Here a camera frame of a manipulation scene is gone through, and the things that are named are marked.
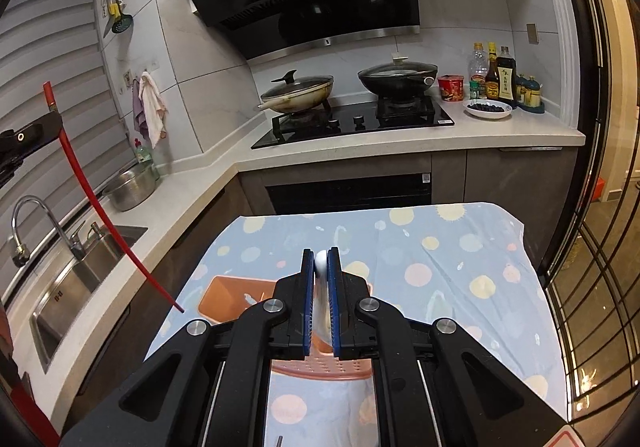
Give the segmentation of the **hanging utensil rack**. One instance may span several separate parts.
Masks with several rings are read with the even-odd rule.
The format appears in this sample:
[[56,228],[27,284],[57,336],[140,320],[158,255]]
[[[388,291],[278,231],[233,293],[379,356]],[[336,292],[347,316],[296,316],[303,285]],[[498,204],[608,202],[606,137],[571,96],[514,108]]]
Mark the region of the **hanging utensil rack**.
[[108,33],[122,34],[134,24],[134,17],[125,12],[124,0],[101,0],[101,5],[107,18],[103,37]]

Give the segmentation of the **clear oil bottle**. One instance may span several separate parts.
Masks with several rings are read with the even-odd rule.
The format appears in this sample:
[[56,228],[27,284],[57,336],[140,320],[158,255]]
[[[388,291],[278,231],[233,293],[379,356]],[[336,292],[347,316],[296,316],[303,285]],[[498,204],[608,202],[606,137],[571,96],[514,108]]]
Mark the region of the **clear oil bottle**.
[[488,73],[488,55],[481,42],[475,42],[469,62],[469,82],[477,90],[478,97],[486,97],[485,78]]

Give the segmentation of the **red instant noodle cup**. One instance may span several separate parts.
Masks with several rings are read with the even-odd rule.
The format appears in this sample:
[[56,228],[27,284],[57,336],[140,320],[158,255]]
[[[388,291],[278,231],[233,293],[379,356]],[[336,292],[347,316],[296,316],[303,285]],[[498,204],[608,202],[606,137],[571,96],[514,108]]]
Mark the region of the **red instant noodle cup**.
[[465,97],[464,76],[446,74],[438,79],[440,98],[445,101],[462,101]]

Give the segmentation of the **white hanging towel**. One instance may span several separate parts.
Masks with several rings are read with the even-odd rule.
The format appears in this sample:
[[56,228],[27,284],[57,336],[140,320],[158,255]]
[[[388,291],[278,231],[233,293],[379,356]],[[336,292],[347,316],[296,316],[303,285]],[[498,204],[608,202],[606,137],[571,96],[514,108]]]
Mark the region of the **white hanging towel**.
[[152,75],[146,71],[140,76],[139,100],[144,114],[145,138],[155,148],[166,137],[167,109]]

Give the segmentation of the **red chopstick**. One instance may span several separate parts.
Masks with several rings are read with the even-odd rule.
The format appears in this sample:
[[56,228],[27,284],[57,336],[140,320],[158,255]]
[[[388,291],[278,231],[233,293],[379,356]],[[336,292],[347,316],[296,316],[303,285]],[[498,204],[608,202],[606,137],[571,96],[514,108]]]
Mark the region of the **red chopstick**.
[[82,167],[77,159],[77,156],[74,152],[74,149],[72,147],[72,144],[70,143],[70,138],[68,138],[67,134],[66,134],[66,130],[64,127],[61,127],[60,129],[60,133],[58,133],[58,140],[60,141],[61,147],[63,149],[63,152],[66,156],[66,159],[68,161],[68,163],[70,163],[70,168],[72,169],[74,175],[76,176],[79,185],[82,189],[82,191],[85,193],[87,199],[89,200],[91,206],[94,208],[94,211],[96,211],[96,214],[98,214],[99,218],[102,220],[104,226],[106,227],[106,229],[108,230],[109,233],[111,233],[111,236],[114,238],[116,245],[119,246],[119,248],[125,253],[125,255],[128,257],[128,259],[130,259],[130,261],[132,263],[134,263],[134,266],[137,267],[137,270],[140,271],[140,273],[145,277],[146,282],[148,282],[150,285],[152,285],[152,287],[158,292],[160,293],[160,295],[175,309],[177,309],[177,311],[179,311],[179,313],[183,314],[184,313],[184,309],[177,303],[177,301],[169,294],[169,292],[163,287],[163,285],[160,284],[160,282],[158,282],[153,276],[152,274],[148,271],[148,268],[146,268],[143,263],[140,261],[139,257],[134,254],[134,252],[131,250],[130,246],[127,245],[126,241],[124,240],[124,238],[122,237],[122,235],[120,234],[120,232],[116,229],[115,225],[113,224],[113,222],[111,221],[111,219],[108,217],[108,215],[106,214],[106,212],[104,211],[104,208],[102,207],[101,203],[99,202],[98,198],[96,197],[96,194],[93,192],[88,178],[86,177],[84,171],[82,170]]

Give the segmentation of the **chrome faucet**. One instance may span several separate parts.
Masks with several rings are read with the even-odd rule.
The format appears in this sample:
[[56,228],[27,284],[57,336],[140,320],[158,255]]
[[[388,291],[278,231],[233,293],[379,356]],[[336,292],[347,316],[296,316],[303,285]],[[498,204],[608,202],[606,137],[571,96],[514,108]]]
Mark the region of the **chrome faucet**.
[[27,236],[38,236],[39,239],[46,237],[46,234],[53,230],[58,236],[70,253],[73,254],[75,259],[83,259],[86,256],[86,249],[81,243],[78,233],[72,233],[68,235],[60,222],[50,209],[49,205],[43,201],[43,199],[34,196],[33,194],[26,194],[21,196],[13,207],[11,220],[10,220],[10,234],[8,238],[8,245],[10,248],[10,255],[13,264],[16,267],[25,266],[30,259],[30,251],[27,246],[27,242],[21,235],[20,216],[21,211],[26,205],[32,204],[38,207],[40,216],[38,218],[32,218],[32,227],[27,229]]

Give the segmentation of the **brown sauce bottle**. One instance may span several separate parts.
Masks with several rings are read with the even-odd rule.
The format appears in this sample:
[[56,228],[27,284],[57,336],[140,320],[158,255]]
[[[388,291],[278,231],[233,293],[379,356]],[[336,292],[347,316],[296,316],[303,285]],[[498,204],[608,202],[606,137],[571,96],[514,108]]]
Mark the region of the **brown sauce bottle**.
[[488,99],[499,99],[500,81],[497,63],[497,46],[494,42],[488,43],[488,69],[485,76],[485,92]]

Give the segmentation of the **black wok with lid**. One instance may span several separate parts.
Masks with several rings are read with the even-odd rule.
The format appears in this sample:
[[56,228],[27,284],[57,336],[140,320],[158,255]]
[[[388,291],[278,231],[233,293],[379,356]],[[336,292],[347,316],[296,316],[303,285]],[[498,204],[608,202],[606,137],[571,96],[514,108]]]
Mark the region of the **black wok with lid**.
[[425,97],[437,74],[436,64],[395,56],[390,63],[359,71],[358,78],[372,94],[394,103],[402,103]]

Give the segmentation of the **blue dotted tablecloth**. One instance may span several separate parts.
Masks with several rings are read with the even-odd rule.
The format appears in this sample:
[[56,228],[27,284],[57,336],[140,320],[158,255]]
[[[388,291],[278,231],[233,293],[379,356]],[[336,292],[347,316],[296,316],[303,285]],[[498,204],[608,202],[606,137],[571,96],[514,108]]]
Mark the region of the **blue dotted tablecloth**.
[[198,304],[215,276],[273,280],[293,274],[303,251],[337,247],[346,273],[405,317],[454,320],[560,417],[564,371],[550,309],[524,247],[524,225],[490,203],[236,218],[188,269],[152,341],[205,319]]

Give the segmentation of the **purple hanging towel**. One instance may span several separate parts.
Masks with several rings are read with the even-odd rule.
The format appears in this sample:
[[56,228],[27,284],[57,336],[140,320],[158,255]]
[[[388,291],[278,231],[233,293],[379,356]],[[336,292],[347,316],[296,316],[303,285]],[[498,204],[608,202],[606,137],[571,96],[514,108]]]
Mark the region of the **purple hanging towel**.
[[134,117],[134,130],[144,139],[149,138],[148,124],[144,113],[143,102],[140,98],[140,81],[135,78],[131,83],[132,92],[132,116]]

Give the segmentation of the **steel pot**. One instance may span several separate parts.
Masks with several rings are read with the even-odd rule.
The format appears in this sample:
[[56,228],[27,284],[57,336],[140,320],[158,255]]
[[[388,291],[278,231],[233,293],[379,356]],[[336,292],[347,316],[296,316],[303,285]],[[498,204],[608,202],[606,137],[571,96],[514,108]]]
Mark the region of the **steel pot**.
[[126,212],[152,196],[157,186],[154,167],[138,163],[121,170],[104,187],[103,194],[119,212]]

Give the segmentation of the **beige wok with lid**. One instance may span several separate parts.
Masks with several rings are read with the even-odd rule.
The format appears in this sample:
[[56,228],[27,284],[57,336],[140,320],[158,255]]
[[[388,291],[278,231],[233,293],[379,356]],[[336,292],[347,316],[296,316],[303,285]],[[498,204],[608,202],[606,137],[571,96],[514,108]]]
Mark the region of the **beige wok with lid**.
[[296,70],[291,70],[272,80],[274,86],[260,95],[257,109],[291,114],[317,107],[329,98],[334,84],[332,75],[296,77],[295,74]]

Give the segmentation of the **steel sink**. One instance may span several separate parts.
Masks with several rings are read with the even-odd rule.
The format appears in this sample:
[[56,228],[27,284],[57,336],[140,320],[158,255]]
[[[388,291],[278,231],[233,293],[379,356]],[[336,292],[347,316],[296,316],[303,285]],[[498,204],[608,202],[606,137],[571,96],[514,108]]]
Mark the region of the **steel sink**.
[[29,319],[44,372],[92,294],[125,257],[111,233],[97,222],[91,224],[82,246],[86,255],[72,259],[58,273]]

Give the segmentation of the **green dish soap bottle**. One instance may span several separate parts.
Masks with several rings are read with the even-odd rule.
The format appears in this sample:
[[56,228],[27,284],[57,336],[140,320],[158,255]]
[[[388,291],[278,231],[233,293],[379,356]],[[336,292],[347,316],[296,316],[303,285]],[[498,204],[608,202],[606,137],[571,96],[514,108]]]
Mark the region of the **green dish soap bottle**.
[[156,180],[160,179],[160,173],[155,166],[153,157],[149,149],[143,146],[142,142],[136,138],[134,140],[134,152],[136,152],[136,158],[140,164],[148,166],[153,173],[153,176]]

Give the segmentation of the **dark soy sauce bottle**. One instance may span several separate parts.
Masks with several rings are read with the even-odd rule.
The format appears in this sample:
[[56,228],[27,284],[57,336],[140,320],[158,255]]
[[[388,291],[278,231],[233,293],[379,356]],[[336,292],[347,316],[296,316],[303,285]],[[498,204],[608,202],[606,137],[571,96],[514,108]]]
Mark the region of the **dark soy sauce bottle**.
[[499,79],[499,99],[509,103],[512,108],[518,107],[518,89],[516,88],[516,61],[511,56],[508,46],[500,48],[497,57]]

